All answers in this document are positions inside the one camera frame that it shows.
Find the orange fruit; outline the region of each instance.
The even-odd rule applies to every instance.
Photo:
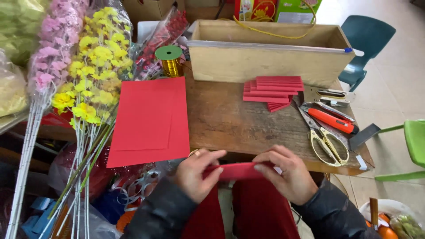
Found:
[[[382,237],[382,239],[398,239],[397,234],[388,227],[379,227],[378,234]]]
[[[384,221],[386,221],[387,223],[390,223],[390,219],[384,214],[384,213],[380,213],[379,214],[379,217],[382,219],[382,220],[384,220]]]

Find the green spool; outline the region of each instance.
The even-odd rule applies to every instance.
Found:
[[[183,54],[183,51],[178,46],[163,46],[155,51],[156,58],[160,60],[174,60]]]

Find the person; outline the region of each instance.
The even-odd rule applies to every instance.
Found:
[[[170,180],[168,178],[163,178],[157,184],[152,194],[146,197],[135,212],[131,222],[127,225],[121,238],[181,238],[182,232],[197,206],[200,204],[199,207],[201,207],[204,203],[203,200],[207,198],[210,192],[212,193],[211,190],[216,187],[223,168],[216,168],[205,179],[202,177],[203,171],[211,164],[218,165],[218,159],[225,154],[226,151],[210,152],[206,149],[201,149],[182,161],[177,168],[174,179]],[[285,218],[291,218],[293,221],[292,215],[289,214],[290,209],[288,213],[283,215],[284,217],[282,217],[282,212],[276,211],[275,209],[271,210],[271,213],[273,213],[273,215],[271,215],[269,212],[266,212],[267,209],[265,209],[265,207],[271,207],[273,203],[259,203],[258,201],[269,200],[271,197],[279,196],[291,202],[292,207],[302,216],[303,221],[311,228],[315,238],[381,238],[376,231],[366,225],[364,217],[342,191],[326,179],[317,186],[302,159],[284,146],[274,145],[271,149],[256,156],[253,162],[258,163],[254,168],[261,172],[264,177],[271,182],[268,183],[272,185],[271,188],[257,186],[255,191],[259,192],[261,189],[265,188],[265,190],[270,191],[270,193],[276,192],[278,196],[265,196],[264,193],[266,193],[266,191],[261,191],[262,195],[259,195],[257,199],[255,199],[255,204],[251,204],[248,208],[254,211],[255,208],[253,208],[252,205],[257,205],[258,207],[262,207],[262,212],[268,213],[268,215],[263,215],[262,218],[261,216],[252,216],[251,218],[247,218],[249,216],[243,216],[243,220],[247,222],[249,220],[256,220],[257,217],[260,217],[260,220],[264,220],[269,216],[274,217],[274,214],[280,217],[279,219],[273,218],[269,220],[267,224],[262,224],[261,226],[251,225],[249,226],[250,228],[246,226],[245,228],[249,230],[250,233],[243,234],[243,236],[237,235],[239,239],[299,238],[298,233],[296,233],[296,235],[285,235],[285,233],[270,235],[264,233],[265,231],[273,231],[273,228],[265,229],[264,227],[270,224],[275,225],[277,220],[284,221]],[[275,169],[262,164],[263,162],[275,164],[282,170],[282,173],[278,174]],[[235,211],[235,220],[240,218],[236,214]],[[295,224],[285,222],[282,225],[285,227],[286,225]],[[263,232],[255,235],[255,232],[258,230],[263,230]],[[205,236],[197,236],[197,238],[209,238],[205,234],[207,230],[201,230],[201,232],[204,233]]]

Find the chair leg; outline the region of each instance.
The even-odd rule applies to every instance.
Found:
[[[404,128],[404,125],[396,125],[396,126],[392,126],[392,127],[388,127],[388,128],[383,128],[383,129],[381,129],[378,132],[378,134],[385,133],[385,132],[390,132],[390,131],[397,130],[397,129],[402,129],[402,128]]]
[[[360,83],[365,79],[367,72],[368,71],[365,71],[365,73],[363,74],[363,77],[357,80],[357,82],[351,87],[350,92],[353,92],[360,85]]]
[[[418,171],[413,173],[406,174],[386,174],[375,176],[375,180],[388,182],[388,181],[398,181],[398,180],[409,180],[409,179],[422,179],[425,178],[425,171]]]

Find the yellow cable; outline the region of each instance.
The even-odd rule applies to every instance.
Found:
[[[268,3],[268,2],[271,2],[272,4],[273,4],[273,7],[274,7],[274,13],[273,13],[273,15],[275,15],[275,13],[276,13],[276,6],[275,6],[275,4],[272,2],[272,1],[263,1],[263,2],[261,2],[261,3],[259,3],[253,10],[252,10],[252,12],[254,13],[255,12],[255,10],[257,9],[257,7],[260,5],[260,4],[262,4],[262,3]],[[314,19],[314,21],[313,21],[313,23],[312,23],[312,27],[309,29],[309,30],[307,30],[307,32],[304,34],[304,35],[301,35],[301,36],[299,36],[299,37],[288,37],[288,36],[282,36],[282,35],[277,35],[277,34],[274,34],[274,33],[271,33],[271,32],[267,32],[267,31],[262,31],[262,30],[258,30],[258,29],[256,29],[256,28],[253,28],[253,27],[248,27],[247,25],[245,25],[245,24],[243,24],[243,23],[241,23],[240,21],[238,21],[237,19],[236,19],[236,17],[233,15],[233,20],[239,25],[239,26],[241,26],[241,27],[244,27],[244,28],[247,28],[247,29],[249,29],[249,30],[253,30],[253,31],[257,31],[257,32],[260,32],[260,33],[264,33],[264,34],[267,34],[267,35],[270,35],[270,36],[274,36],[274,37],[281,37],[281,38],[287,38],[287,39],[300,39],[300,38],[303,38],[303,37],[305,37],[308,33],[310,33],[312,30],[313,30],[313,28],[316,26],[316,13],[315,13],[315,11],[314,11],[314,9],[312,8],[312,6],[310,6],[310,4],[308,4],[305,0],[301,0],[301,2],[303,2],[311,11],[312,11],[312,13],[313,13],[313,19]],[[273,21],[273,19],[271,18],[271,17],[256,17],[256,18],[254,18],[254,19],[252,19],[251,21],[256,21],[256,22],[258,22],[258,21],[261,21],[261,20],[264,20],[264,19],[268,19],[268,20],[271,20],[271,21]]]

